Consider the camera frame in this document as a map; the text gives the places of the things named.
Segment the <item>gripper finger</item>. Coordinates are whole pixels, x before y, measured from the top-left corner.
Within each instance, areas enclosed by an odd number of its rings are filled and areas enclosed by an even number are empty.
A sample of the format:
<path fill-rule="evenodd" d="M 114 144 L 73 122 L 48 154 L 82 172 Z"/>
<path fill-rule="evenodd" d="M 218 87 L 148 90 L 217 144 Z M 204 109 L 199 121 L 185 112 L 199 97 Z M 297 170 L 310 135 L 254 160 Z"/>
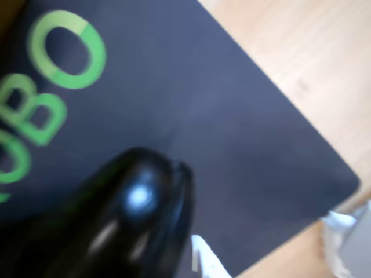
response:
<path fill-rule="evenodd" d="M 370 200 L 352 214 L 321 218 L 325 261 L 336 277 L 370 277 Z"/>
<path fill-rule="evenodd" d="M 217 255 L 200 235 L 191 236 L 192 271 L 201 278 L 232 278 Z"/>

